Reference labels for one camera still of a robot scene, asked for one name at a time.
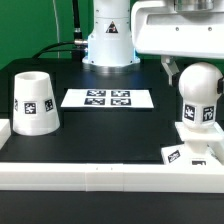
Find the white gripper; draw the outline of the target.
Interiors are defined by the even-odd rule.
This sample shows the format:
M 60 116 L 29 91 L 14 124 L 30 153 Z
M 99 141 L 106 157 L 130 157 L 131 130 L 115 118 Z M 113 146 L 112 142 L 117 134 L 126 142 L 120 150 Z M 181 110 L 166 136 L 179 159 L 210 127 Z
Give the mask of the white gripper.
M 179 73 L 174 56 L 224 59 L 224 0 L 139 0 L 131 12 L 138 53 L 162 55 L 174 86 Z

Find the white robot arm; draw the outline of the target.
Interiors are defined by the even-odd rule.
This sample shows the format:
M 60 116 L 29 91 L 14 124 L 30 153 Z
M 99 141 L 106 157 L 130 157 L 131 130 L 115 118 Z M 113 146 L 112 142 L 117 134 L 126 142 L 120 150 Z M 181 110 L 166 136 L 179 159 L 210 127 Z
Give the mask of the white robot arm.
M 168 79 L 177 57 L 224 59 L 224 0 L 93 0 L 88 67 L 109 71 L 159 55 Z

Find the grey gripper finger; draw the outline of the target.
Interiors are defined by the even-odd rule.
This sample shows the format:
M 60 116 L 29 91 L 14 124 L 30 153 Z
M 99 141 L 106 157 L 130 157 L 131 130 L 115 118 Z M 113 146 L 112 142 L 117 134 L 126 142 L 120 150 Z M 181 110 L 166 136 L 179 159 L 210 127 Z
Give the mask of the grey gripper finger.
M 218 80 L 217 93 L 218 94 L 223 94 L 224 93 L 224 77 L 222 77 Z

